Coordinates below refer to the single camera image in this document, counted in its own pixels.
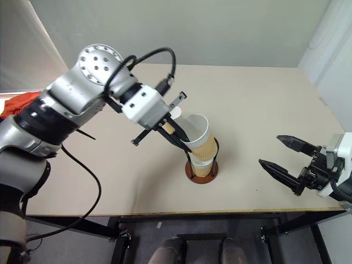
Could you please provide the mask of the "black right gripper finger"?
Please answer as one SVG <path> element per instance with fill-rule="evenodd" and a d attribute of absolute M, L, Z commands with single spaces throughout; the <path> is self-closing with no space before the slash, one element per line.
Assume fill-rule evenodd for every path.
<path fill-rule="evenodd" d="M 314 156 L 321 150 L 320 146 L 312 145 L 302 139 L 291 135 L 277 135 L 276 138 L 280 140 L 286 147 L 296 152 L 304 153 L 307 156 Z"/>
<path fill-rule="evenodd" d="M 263 159 L 259 159 L 258 162 L 272 178 L 290 188 L 295 195 L 302 194 L 300 182 L 296 177 L 290 175 L 286 169 Z"/>

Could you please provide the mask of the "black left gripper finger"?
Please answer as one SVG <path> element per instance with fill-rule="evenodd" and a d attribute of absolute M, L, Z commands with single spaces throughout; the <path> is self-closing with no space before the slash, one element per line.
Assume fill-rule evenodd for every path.
<path fill-rule="evenodd" d="M 169 134 L 177 135 L 181 140 L 189 140 L 186 132 L 181 126 L 172 118 L 167 118 L 167 132 Z"/>
<path fill-rule="evenodd" d="M 191 149 L 189 149 L 176 135 L 167 133 L 163 128 L 158 128 L 157 131 L 172 145 L 186 152 L 191 152 Z"/>

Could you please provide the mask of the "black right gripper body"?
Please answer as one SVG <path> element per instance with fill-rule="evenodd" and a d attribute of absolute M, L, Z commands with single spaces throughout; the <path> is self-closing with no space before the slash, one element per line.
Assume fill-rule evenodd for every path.
<path fill-rule="evenodd" d="M 299 174 L 299 189 L 323 190 L 328 184 L 337 185 L 344 169 L 344 158 L 328 152 L 322 146 L 314 147 L 307 155 L 312 160 Z"/>

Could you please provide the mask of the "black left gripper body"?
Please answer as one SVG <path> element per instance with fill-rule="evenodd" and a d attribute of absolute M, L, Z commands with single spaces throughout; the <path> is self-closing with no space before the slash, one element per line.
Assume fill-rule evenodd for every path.
<path fill-rule="evenodd" d="M 139 143 L 151 132 L 151 131 L 157 131 L 158 128 L 163 128 L 165 124 L 167 123 L 167 118 L 171 118 L 171 111 L 175 109 L 175 107 L 181 103 L 182 100 L 186 99 L 187 96 L 184 92 L 180 92 L 180 94 L 172 101 L 172 103 L 169 105 L 169 111 L 162 117 L 162 119 L 152 128 L 150 129 L 145 129 L 142 131 L 141 134 L 139 134 L 135 139 L 132 139 L 131 143 L 135 146 L 138 146 Z"/>

